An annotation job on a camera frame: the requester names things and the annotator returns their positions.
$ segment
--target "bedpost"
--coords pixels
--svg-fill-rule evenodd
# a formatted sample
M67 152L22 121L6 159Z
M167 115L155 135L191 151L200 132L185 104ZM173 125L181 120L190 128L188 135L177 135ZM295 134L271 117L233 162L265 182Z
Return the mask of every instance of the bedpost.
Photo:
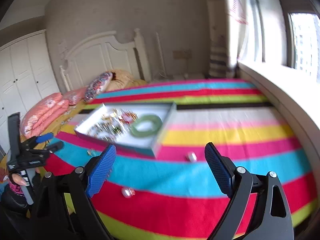
M136 44L136 49L138 51L143 76L145 81L150 82L152 80L152 76L151 76L151 70L150 70L150 65L149 65L148 56L147 56L146 45L144 43L144 39L141 35L140 29L136 28L134 32L136 33L134 37L134 42Z
M63 69L62 65L60 65L60 74L61 74L61 77L62 77L62 80L64 82L64 85L67 89L67 91L70 91L70 86L68 84L68 81L67 81L67 78L66 78L66 75L64 74L65 70Z

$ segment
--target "bolt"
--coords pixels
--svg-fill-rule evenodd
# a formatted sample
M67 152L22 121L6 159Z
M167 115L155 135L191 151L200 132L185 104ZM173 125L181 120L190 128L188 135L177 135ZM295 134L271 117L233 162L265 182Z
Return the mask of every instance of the bolt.
M83 167L76 167L75 172L81 174L83 172Z
M48 171L48 172L46 172L46 173L44 174L44 176L45 176L46 178L50 178L51 175L52 175L52 173L51 173L50 171Z
M276 176L277 176L277 174L274 171L270 171L269 174L273 178L276 178Z
M244 167L238 167L237 168L237 171L239 172L239 173L245 173L245 168Z

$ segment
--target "blue gripper pad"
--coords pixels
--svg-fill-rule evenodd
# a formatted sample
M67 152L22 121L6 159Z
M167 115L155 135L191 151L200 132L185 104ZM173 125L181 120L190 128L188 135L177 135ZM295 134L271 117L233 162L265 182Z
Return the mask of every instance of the blue gripper pad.
M42 136L38 136L37 139L36 139L36 143L43 143L47 140L51 140L53 138L54 134L49 132L49 133L46 133Z
M88 174L88 186L86 193L89 197L98 193L104 181L107 179L107 175L109 174L116 159L116 147L111 144L104 149L100 156L93 158L97 158L97 160L95 161L95 166Z
M205 159L223 194L229 198L233 196L234 173L220 155L213 143L208 143L204 148Z

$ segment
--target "ceiling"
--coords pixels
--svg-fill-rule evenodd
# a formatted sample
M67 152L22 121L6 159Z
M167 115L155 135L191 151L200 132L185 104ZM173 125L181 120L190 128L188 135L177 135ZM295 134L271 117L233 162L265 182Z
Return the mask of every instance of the ceiling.
M43 16L50 0L14 0L0 22L0 29L33 17Z

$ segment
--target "window sill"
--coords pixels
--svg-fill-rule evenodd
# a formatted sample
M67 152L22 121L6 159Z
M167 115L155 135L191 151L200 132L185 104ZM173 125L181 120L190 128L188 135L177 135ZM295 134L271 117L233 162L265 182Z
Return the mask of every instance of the window sill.
M310 161L320 196L320 85L282 65L239 61L239 67L241 78L255 84L291 126Z

